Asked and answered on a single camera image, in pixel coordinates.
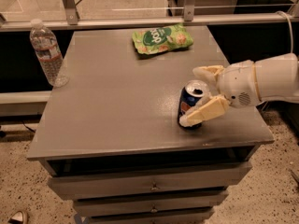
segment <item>can top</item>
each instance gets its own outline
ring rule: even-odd
[[[32,19],[31,20],[31,25],[33,28],[42,28],[44,25],[44,22],[41,19]]]
[[[202,80],[191,80],[185,86],[186,92],[194,97],[203,97],[205,94],[209,93],[208,85]]]

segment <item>bottle cap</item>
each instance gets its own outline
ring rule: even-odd
[[[33,28],[42,28],[44,23],[41,19],[32,19],[31,25]]]

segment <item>gray tabletop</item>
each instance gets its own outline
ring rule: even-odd
[[[228,65],[205,26],[187,27],[188,50],[144,59],[138,29],[75,32],[65,56],[70,81],[54,89],[28,159],[67,159],[266,144],[273,136],[254,108],[231,108],[195,131],[177,124],[184,85],[201,65]]]

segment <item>drawer handle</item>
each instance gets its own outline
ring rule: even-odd
[[[160,188],[157,187],[157,184],[156,184],[156,183],[153,183],[153,184],[152,184],[152,187],[150,188],[151,191],[157,191],[157,190],[159,190],[159,189],[160,189]]]
[[[158,209],[153,205],[150,211],[151,213],[157,213]]]

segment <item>white cable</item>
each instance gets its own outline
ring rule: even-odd
[[[283,12],[283,11],[278,11],[277,14],[279,14],[280,16],[286,18],[287,21],[288,21],[289,29],[290,29],[291,53],[292,53],[292,50],[293,50],[293,37],[292,37],[292,23],[291,23],[291,20],[290,20],[288,14]]]

